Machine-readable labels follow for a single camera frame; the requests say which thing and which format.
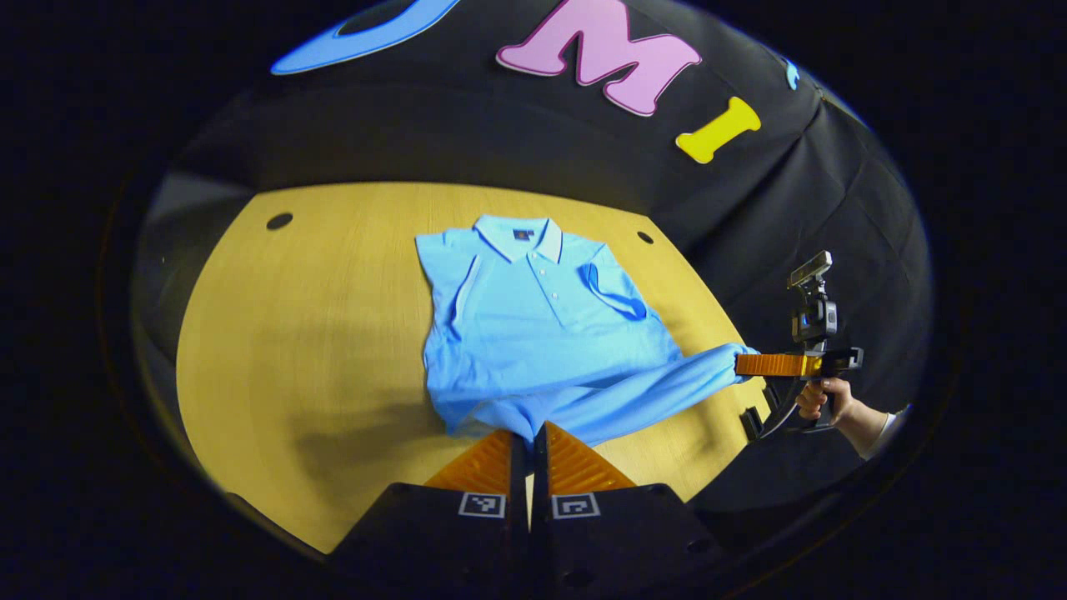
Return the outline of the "light blue T-shirt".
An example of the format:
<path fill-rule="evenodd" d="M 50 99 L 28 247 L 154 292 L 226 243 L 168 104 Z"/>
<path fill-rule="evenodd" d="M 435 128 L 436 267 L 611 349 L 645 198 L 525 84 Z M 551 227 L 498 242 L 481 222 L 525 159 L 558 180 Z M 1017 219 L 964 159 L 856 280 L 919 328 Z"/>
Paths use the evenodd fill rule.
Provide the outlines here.
<path fill-rule="evenodd" d="M 484 215 L 415 247 L 433 307 L 426 388 L 456 438 L 531 445 L 552 423 L 595 447 L 742 383 L 737 358 L 754 353 L 686 356 L 609 244 L 550 219 Z"/>

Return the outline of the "black backdrop cloth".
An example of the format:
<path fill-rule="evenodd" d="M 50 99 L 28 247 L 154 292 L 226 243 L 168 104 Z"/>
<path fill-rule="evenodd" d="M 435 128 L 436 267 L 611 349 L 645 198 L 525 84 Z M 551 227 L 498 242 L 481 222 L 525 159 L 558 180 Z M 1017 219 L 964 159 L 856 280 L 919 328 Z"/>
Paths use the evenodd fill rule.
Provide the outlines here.
<path fill-rule="evenodd" d="M 914 198 L 883 142 L 829 86 L 679 0 L 622 0 L 638 33 L 689 42 L 704 65 L 669 106 L 626 117 L 577 83 L 536 83 L 490 57 L 561 0 L 460 0 L 415 38 L 338 66 L 259 78 L 168 153 L 133 282 L 155 361 L 222 224 L 253 193 L 331 183 L 448 183 L 547 193 L 649 217 L 748 341 L 785 345 L 776 278 L 828 243 L 849 260 L 842 335 L 858 383 L 899 408 L 924 368 L 934 284 Z"/>

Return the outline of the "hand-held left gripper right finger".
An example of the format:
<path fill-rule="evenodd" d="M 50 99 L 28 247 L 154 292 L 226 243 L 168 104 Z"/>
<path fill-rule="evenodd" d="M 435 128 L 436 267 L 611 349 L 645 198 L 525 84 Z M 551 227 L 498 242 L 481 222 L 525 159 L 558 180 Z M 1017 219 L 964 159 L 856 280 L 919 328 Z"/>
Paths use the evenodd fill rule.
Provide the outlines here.
<path fill-rule="evenodd" d="M 723 547 L 670 486 L 637 485 L 551 422 L 534 442 L 534 588 L 669 588 Z"/>

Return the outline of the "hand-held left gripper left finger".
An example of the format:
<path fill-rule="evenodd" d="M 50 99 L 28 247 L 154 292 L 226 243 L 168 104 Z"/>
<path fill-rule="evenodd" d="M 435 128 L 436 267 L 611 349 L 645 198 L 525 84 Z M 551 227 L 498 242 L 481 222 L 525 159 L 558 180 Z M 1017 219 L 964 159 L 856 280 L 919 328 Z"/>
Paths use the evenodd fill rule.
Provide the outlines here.
<path fill-rule="evenodd" d="M 528 540 L 525 443 L 498 430 L 420 485 L 391 483 L 328 565 L 366 588 L 514 588 Z"/>

